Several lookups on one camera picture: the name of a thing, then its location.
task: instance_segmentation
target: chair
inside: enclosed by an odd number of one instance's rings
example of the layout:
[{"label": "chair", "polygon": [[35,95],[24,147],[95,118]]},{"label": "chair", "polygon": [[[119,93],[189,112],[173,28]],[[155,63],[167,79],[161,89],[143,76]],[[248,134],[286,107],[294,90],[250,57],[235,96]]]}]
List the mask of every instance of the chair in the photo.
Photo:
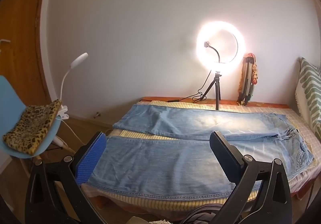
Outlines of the chair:
[{"label": "chair", "polygon": [[[7,81],[7,79],[4,76],[0,75],[0,137],[10,131],[16,125],[25,108],[26,106],[17,96],[16,92]],[[60,122],[61,118],[57,116],[56,120],[54,120],[54,122],[52,123],[47,135],[40,143],[39,147],[33,155],[22,153],[8,147],[2,138],[0,140],[0,149],[11,156],[20,159],[27,159],[32,157],[39,157],[39,155],[43,153],[53,142],[59,147],[62,147],[75,154],[75,152],[71,148],[69,148],[65,142],[63,142],[59,137],[56,136],[60,126]]]}]

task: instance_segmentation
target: wooden floor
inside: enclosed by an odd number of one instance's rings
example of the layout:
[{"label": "wooden floor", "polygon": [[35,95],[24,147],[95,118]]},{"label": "wooden floor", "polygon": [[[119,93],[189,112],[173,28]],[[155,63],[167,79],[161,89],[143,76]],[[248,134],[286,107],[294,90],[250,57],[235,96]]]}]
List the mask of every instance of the wooden floor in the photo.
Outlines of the wooden floor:
[{"label": "wooden floor", "polygon": [[[97,131],[108,132],[110,129],[106,126],[100,126],[72,118],[70,118],[66,122],[84,143],[87,143]],[[76,137],[72,134],[72,132],[67,128],[66,125],[61,124],[57,135],[60,138],[62,138],[75,151],[77,151],[81,146],[81,143],[76,139]],[[45,161],[51,162],[60,161],[66,155],[68,155],[68,152],[66,151],[59,149],[52,150],[47,151],[46,155],[43,156],[43,159]],[[9,193],[12,200],[9,201],[9,204],[13,204],[14,214],[17,216],[21,223],[24,223],[24,204],[25,194],[28,185],[28,178],[18,159],[13,158],[12,162],[6,167],[6,169],[0,176],[0,183],[0,193],[3,195],[4,198],[5,194]],[[312,198],[314,198],[320,186],[321,181],[320,179],[317,179]],[[75,214],[71,204],[69,203],[66,194],[61,189],[58,190],[67,212],[71,217],[78,220],[78,217]],[[304,212],[308,197],[309,193],[305,195],[302,201],[293,198],[293,223],[295,223],[295,221]],[[114,204],[112,201],[107,203],[103,209],[97,210],[108,224],[124,224],[134,215],[141,217],[147,221],[159,220],[158,217],[149,214],[139,215],[126,212],[122,210],[120,207],[118,207],[116,204]]]}]

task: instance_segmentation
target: wooden table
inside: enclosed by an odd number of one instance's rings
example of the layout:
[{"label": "wooden table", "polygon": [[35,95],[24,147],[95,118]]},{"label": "wooden table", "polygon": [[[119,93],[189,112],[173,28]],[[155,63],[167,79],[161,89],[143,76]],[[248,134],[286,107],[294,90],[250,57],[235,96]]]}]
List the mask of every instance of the wooden table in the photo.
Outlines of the wooden table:
[{"label": "wooden table", "polygon": [[[150,97],[146,96],[143,97],[141,100],[145,101],[170,101],[170,100],[177,100],[177,99],[182,99],[184,97]],[[192,98],[186,98],[182,100],[181,102],[190,102],[192,103],[193,100]],[[215,104],[215,99],[205,99],[203,101],[197,102],[197,104]],[[232,100],[220,100],[219,104],[225,104],[225,105],[237,105],[236,101]],[[254,102],[250,101],[246,105],[248,107],[270,107],[270,108],[283,108],[283,109],[290,109],[290,107],[286,104],[277,104],[277,103],[267,103],[267,102]]]}]

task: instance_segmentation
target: wooden door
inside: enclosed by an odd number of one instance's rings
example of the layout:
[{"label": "wooden door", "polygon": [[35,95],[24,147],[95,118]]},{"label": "wooden door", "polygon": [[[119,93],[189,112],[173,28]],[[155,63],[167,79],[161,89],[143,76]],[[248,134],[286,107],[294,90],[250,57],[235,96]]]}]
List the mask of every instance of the wooden door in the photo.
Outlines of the wooden door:
[{"label": "wooden door", "polygon": [[7,78],[26,105],[48,103],[48,89],[37,54],[38,4],[39,0],[0,1],[0,39],[11,41],[0,43],[0,75]]}]

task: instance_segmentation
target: illuminated ring light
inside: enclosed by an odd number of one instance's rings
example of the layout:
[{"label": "illuminated ring light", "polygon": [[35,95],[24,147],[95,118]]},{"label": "illuminated ring light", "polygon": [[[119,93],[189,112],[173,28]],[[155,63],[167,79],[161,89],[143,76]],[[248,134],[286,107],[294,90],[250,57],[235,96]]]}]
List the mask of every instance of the illuminated ring light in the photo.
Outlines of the illuminated ring light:
[{"label": "illuminated ring light", "polygon": [[[234,35],[237,42],[237,52],[234,58],[227,63],[219,63],[217,62],[217,58],[215,54],[208,54],[206,52],[206,48],[204,47],[204,42],[210,40],[210,38],[215,35],[220,30],[226,30]],[[221,74],[228,74],[232,72],[237,65],[242,61],[242,58],[245,53],[245,42],[242,34],[239,30],[236,29],[235,26],[222,22],[215,21],[208,24],[205,24],[201,31],[198,34],[197,42],[196,42],[196,54],[200,62],[209,70],[218,71]]]}]

